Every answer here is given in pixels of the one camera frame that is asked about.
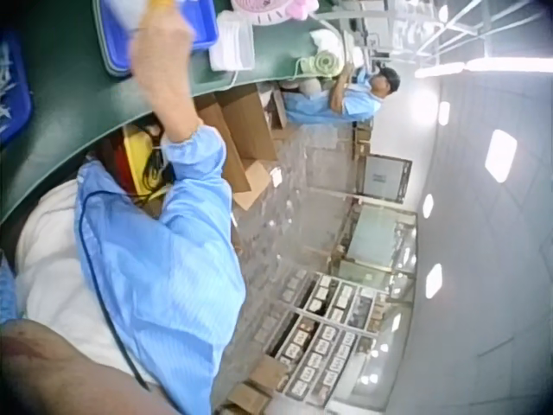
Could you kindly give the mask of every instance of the blue lab coat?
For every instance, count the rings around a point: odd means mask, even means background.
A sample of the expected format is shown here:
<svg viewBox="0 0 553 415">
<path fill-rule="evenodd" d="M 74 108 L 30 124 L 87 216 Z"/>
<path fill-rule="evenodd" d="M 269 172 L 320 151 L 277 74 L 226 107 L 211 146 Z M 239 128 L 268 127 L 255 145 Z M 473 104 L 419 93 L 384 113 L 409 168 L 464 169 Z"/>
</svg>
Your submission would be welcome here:
<svg viewBox="0 0 553 415">
<path fill-rule="evenodd" d="M 284 93 L 288 120 L 295 124 L 339 124 L 366 121 L 380 109 L 382 99 L 374 96 L 367 87 L 350 85 L 344 91 L 342 113 L 330 109 L 329 92 L 312 96 L 302 93 Z"/>
<path fill-rule="evenodd" d="M 124 345 L 180 412 L 209 415 L 213 380 L 245 300 L 231 244 L 232 193 L 221 178 L 226 147 L 214 128 L 201 126 L 187 142 L 162 148 L 176 182 L 159 220 L 123 195 L 100 162 L 80 168 L 77 247 L 86 282 L 94 290 L 92 267 Z M 116 195 L 87 197 L 98 191 Z M 3 262 L 3 320 L 15 314 L 7 277 Z"/>
</svg>

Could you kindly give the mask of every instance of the pink fan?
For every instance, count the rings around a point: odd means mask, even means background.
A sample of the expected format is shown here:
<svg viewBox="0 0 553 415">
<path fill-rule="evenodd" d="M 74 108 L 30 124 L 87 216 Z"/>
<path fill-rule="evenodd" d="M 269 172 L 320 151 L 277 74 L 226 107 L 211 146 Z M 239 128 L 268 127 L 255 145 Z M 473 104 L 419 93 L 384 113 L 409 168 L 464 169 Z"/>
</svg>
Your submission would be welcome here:
<svg viewBox="0 0 553 415">
<path fill-rule="evenodd" d="M 318 0 L 232 0 L 232 8 L 251 24 L 269 26 L 289 19 L 305 20 L 319 9 Z"/>
</svg>

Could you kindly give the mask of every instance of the hand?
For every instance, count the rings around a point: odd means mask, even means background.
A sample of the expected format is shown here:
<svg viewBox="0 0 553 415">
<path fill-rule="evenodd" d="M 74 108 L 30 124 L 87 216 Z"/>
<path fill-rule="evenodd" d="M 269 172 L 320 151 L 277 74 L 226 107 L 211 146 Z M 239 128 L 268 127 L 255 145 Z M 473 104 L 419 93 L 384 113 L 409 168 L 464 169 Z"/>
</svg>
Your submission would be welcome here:
<svg viewBox="0 0 553 415">
<path fill-rule="evenodd" d="M 349 78 L 350 76 L 353 75 L 354 70 L 355 70 L 355 66 L 351 62 L 348 62 L 346 65 L 344 65 L 344 69 L 342 69 L 341 74 Z"/>
<path fill-rule="evenodd" d="M 194 32 L 175 0 L 150 0 L 130 45 L 131 69 L 154 110 L 168 94 L 189 94 L 188 60 Z"/>
<path fill-rule="evenodd" d="M 193 42 L 176 0 L 149 0 L 130 44 L 132 73 L 175 143 L 189 139 L 200 125 L 188 84 Z"/>
</svg>

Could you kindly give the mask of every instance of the framed picture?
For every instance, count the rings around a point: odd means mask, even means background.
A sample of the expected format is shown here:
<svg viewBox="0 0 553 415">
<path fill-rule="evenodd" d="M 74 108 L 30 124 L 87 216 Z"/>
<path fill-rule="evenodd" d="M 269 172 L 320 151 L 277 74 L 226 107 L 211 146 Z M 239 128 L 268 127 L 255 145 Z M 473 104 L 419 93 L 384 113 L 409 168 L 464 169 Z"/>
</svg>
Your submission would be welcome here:
<svg viewBox="0 0 553 415">
<path fill-rule="evenodd" d="M 413 162 L 402 158 L 370 154 L 361 163 L 357 190 L 360 195 L 403 203 Z"/>
</svg>

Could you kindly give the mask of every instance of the black hair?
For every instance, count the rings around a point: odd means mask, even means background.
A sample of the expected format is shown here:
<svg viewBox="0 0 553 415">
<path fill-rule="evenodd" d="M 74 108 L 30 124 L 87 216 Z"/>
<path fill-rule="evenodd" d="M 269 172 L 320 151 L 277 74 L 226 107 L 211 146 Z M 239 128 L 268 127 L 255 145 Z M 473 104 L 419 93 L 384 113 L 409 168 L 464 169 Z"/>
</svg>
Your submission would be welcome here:
<svg viewBox="0 0 553 415">
<path fill-rule="evenodd" d="M 379 75 L 384 76 L 390 84 L 390 93 L 394 93 L 399 89 L 401 79 L 395 70 L 391 67 L 381 67 Z"/>
</svg>

